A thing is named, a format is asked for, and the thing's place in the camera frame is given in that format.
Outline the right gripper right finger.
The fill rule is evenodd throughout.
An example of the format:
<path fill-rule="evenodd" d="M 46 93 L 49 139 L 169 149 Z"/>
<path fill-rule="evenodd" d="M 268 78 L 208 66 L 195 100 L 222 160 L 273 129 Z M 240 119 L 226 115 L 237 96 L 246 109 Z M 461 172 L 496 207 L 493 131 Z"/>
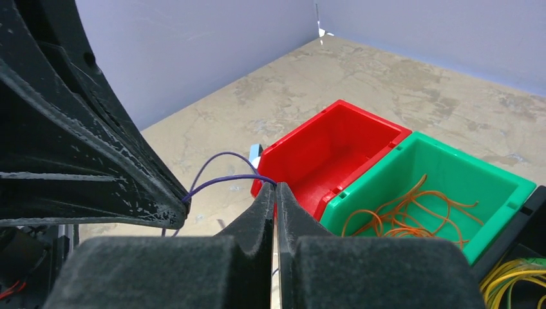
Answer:
<path fill-rule="evenodd" d="M 282 308 L 484 308 L 463 253 L 435 238 L 342 238 L 276 186 Z"/>

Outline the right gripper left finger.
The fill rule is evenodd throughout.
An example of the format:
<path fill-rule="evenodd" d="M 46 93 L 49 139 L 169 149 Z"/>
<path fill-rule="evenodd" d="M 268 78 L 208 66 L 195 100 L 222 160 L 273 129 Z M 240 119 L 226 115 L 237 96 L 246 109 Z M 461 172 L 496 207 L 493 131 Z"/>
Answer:
<path fill-rule="evenodd" d="M 214 236 L 96 237 L 64 264 L 47 308 L 269 308 L 275 189 Z"/>

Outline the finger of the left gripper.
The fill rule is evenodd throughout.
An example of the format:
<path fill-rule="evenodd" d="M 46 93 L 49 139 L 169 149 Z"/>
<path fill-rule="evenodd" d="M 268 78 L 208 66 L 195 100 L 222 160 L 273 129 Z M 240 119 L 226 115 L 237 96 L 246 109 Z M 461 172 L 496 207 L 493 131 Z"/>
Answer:
<path fill-rule="evenodd" d="M 180 184 L 114 94 L 74 1 L 1 2 L 1 224 L 179 229 Z"/>

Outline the red plastic bin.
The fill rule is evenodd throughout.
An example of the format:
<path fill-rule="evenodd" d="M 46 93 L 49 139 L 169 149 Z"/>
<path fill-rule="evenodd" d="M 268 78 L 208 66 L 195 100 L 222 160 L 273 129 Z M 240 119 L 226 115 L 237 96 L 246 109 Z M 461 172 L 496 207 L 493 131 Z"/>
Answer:
<path fill-rule="evenodd" d="M 320 220 L 331 199 L 411 132 L 337 100 L 267 147 L 257 170 L 275 182 L 287 183 L 300 206 Z"/>

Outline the green plastic bin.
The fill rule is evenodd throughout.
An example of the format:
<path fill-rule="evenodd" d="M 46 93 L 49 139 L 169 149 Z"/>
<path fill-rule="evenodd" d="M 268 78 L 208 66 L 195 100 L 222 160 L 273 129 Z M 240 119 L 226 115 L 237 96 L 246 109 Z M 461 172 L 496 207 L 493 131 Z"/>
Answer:
<path fill-rule="evenodd" d="M 446 239 L 475 263 L 535 187 L 413 133 L 341 191 L 321 223 L 342 237 Z"/>

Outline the black plastic bin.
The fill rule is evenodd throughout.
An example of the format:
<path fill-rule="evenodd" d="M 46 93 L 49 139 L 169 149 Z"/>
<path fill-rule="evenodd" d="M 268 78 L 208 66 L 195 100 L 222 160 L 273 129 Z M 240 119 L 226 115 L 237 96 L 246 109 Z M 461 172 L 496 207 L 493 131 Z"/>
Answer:
<path fill-rule="evenodd" d="M 474 264 L 486 308 L 545 308 L 545 187 Z"/>

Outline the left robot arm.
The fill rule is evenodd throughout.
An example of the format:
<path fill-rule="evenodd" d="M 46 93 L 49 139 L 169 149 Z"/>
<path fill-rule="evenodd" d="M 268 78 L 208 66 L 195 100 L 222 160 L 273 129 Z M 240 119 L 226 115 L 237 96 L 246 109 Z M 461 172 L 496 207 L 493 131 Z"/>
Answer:
<path fill-rule="evenodd" d="M 186 195 L 111 89 L 75 1 L 2 1 L 1 307 L 43 305 L 80 224 L 177 229 Z"/>

